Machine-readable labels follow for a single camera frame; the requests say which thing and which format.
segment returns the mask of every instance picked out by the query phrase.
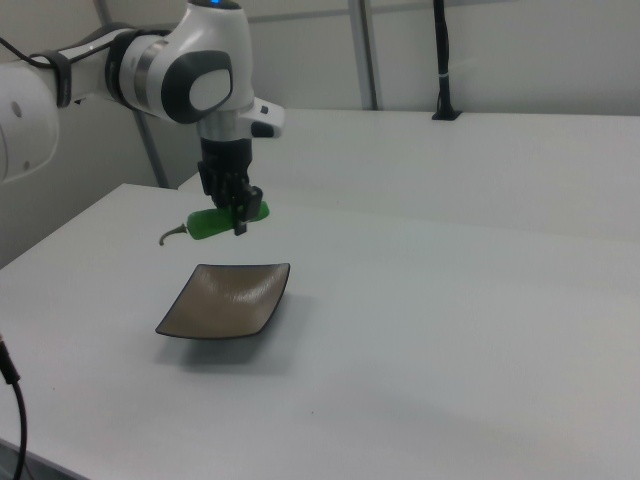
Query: white table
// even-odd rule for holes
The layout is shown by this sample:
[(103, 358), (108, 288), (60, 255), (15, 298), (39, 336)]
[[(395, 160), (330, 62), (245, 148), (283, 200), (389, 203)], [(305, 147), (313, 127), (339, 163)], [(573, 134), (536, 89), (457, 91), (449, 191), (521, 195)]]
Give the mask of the white table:
[(281, 203), (640, 241), (639, 133), (637, 117), (288, 110), (250, 175)]

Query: black cable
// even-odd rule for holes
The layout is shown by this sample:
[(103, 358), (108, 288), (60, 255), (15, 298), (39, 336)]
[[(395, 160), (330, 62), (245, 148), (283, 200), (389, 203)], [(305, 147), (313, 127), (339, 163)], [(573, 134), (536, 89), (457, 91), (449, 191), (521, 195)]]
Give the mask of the black cable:
[(376, 75), (373, 65), (373, 50), (371, 45), (371, 34), (369, 30), (369, 22), (367, 20), (367, 1), (359, 1), (360, 18), (362, 19), (362, 36), (364, 37), (364, 50), (367, 61), (367, 76), (369, 81), (369, 90), (371, 91), (371, 110), (380, 110), (378, 105), (378, 93), (376, 92)]
[(459, 111), (451, 105), (451, 87), (449, 82), (449, 29), (444, 12), (444, 0), (433, 0), (433, 12), (436, 27), (436, 49), (438, 53), (438, 83), (440, 93), (434, 120), (455, 120)]
[(2, 335), (0, 335), (0, 373), (2, 373), (7, 385), (13, 387), (16, 400), (18, 401), (18, 410), (20, 411), (20, 450), (18, 451), (18, 464), (16, 465), (16, 471), (13, 475), (13, 480), (20, 480), (24, 462), (27, 457), (27, 409), (24, 405), (22, 390), (20, 389), (20, 385), (18, 385), (20, 375), (11, 361), (9, 350), (7, 350)]
[(25, 459), (27, 458), (27, 408), (24, 405), (22, 390), (18, 382), (12, 385), (13, 391), (16, 393), (18, 401), (18, 410), (20, 411), (20, 450), (18, 451), (18, 463), (13, 474), (13, 480), (20, 480), (22, 470), (24, 468)]
[(31, 473), (31, 469), (29, 468), (29, 462), (27, 462), (26, 458), (24, 460), (24, 471), (27, 472), (27, 475), (31, 480), (36, 480), (36, 477), (33, 475), (33, 473)]
[(13, 53), (20, 60), (24, 60), (25, 62), (27, 62), (29, 65), (31, 65), (33, 67), (53, 69), (53, 65), (51, 65), (50, 63), (36, 62), (34, 59), (29, 58), (28, 56), (26, 56), (24, 53), (22, 53), (16, 47), (11, 45), (9, 42), (7, 42), (2, 37), (0, 37), (0, 44), (2, 44), (3, 47), (5, 47), (7, 50), (9, 50), (11, 53)]
[[(50, 63), (38, 62), (38, 61), (34, 60), (33, 58), (25, 55), (24, 53), (22, 53), (16, 47), (11, 45), (9, 42), (7, 42), (2, 37), (0, 37), (0, 44), (3, 47), (5, 47), (7, 50), (9, 50), (11, 53), (13, 53), (20, 60), (23, 60), (23, 61), (27, 62), (32, 67), (44, 68), (44, 69), (49, 69), (49, 70), (54, 68), (54, 66), (51, 65)], [(107, 42), (104, 45), (100, 45), (99, 47), (94, 48), (93, 50), (89, 50), (88, 52), (85, 52), (85, 53), (83, 53), (81, 55), (78, 55), (76, 57), (70, 58), (69, 62), (70, 63), (76, 63), (76, 62), (79, 62), (80, 60), (84, 60), (85, 58), (90, 57), (91, 55), (95, 55), (98, 52), (106, 50), (107, 48), (109, 48), (111, 46), (111, 44), (112, 44), (112, 42)]]

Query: green pepper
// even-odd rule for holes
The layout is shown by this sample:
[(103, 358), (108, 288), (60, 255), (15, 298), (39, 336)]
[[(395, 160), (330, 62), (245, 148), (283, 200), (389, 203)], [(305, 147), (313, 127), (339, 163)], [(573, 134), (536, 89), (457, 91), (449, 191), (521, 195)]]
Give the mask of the green pepper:
[[(259, 222), (268, 216), (269, 206), (267, 202), (262, 202), (258, 216), (251, 221)], [(164, 246), (164, 240), (175, 233), (188, 233), (194, 240), (202, 240), (228, 230), (233, 230), (233, 219), (228, 208), (202, 210), (189, 215), (186, 225), (182, 224), (178, 228), (174, 228), (162, 235), (160, 237), (160, 245)]]

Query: white wall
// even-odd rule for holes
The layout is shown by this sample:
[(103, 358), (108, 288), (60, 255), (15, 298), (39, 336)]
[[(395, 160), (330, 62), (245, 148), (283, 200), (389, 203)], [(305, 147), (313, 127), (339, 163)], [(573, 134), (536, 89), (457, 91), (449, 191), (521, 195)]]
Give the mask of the white wall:
[[(432, 110), (438, 77), (431, 2), (373, 0), (373, 5), (383, 106)], [(447, 0), (446, 5), (456, 107), (640, 114), (638, 0)]]
[[(100, 26), (87, 0), (0, 0), (0, 12), (0, 35), (26, 52), (63, 47)], [(0, 62), (12, 59), (0, 49)], [(60, 124), (53, 160), (0, 186), (0, 267), (121, 183), (155, 184), (126, 109), (92, 99), (61, 111)]]
[[(187, 0), (104, 0), (114, 20), (134, 25), (175, 23), (184, 14)], [(347, 0), (240, 0), (249, 18), (282, 17), (346, 10)]]

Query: plate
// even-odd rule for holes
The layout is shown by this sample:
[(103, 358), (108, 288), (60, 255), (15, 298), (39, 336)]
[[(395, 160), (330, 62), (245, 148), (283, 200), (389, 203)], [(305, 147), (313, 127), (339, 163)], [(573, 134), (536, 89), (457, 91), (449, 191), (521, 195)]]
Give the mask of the plate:
[(156, 328), (178, 338), (256, 335), (278, 308), (291, 265), (198, 265)]

